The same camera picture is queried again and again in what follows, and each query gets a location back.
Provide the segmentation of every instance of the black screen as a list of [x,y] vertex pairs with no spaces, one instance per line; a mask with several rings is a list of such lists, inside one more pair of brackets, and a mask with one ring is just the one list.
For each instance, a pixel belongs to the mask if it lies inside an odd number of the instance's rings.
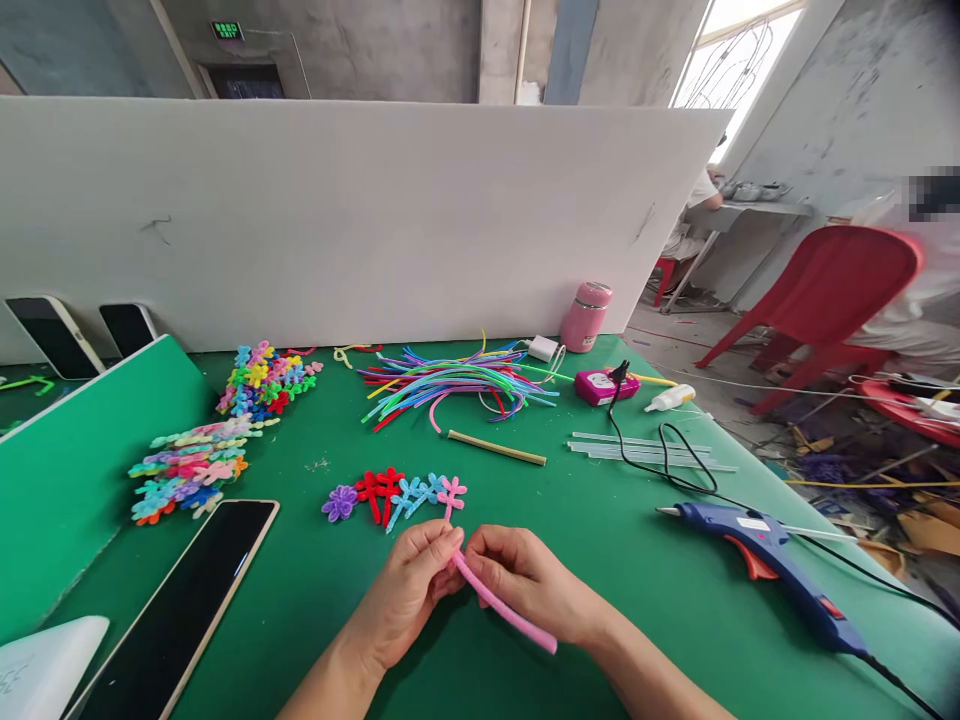
[[100,306],[100,316],[107,324],[107,330],[123,357],[130,357],[155,340],[144,312],[139,305],[129,303]]
[[44,298],[11,298],[7,300],[13,314],[40,346],[57,374],[67,380],[87,380],[99,370],[90,362],[80,343],[63,324],[53,305]]
[[274,507],[217,507],[69,720],[161,716]]

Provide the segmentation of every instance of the pink water bottle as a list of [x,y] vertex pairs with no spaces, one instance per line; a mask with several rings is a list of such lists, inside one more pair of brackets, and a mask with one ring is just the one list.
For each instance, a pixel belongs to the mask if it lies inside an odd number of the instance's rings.
[[560,342],[570,352],[589,352],[607,314],[613,290],[603,283],[585,282],[560,324]]

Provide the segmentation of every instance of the white partition board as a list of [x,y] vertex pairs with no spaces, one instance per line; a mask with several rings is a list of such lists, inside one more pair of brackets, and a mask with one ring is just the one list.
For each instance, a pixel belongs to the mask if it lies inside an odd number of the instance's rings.
[[[729,117],[4,97],[0,289],[101,351],[129,301],[194,351],[548,335],[583,280],[621,332]],[[39,359],[0,312],[0,363]]]

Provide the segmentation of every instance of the hand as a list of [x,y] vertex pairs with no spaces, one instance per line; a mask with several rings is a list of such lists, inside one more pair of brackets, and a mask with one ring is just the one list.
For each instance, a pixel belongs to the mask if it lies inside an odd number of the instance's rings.
[[529,530],[481,525],[464,555],[494,595],[561,642],[582,646],[599,632],[607,603]]
[[462,580],[450,559],[462,543],[463,528],[445,520],[414,525],[397,538],[342,631],[344,645],[375,678],[400,662],[437,601],[459,589]]

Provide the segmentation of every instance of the green exit sign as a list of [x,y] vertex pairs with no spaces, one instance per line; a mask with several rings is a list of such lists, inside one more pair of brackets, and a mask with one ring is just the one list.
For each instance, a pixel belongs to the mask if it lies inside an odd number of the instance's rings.
[[214,20],[210,23],[210,26],[218,40],[243,40],[240,23],[225,23]]

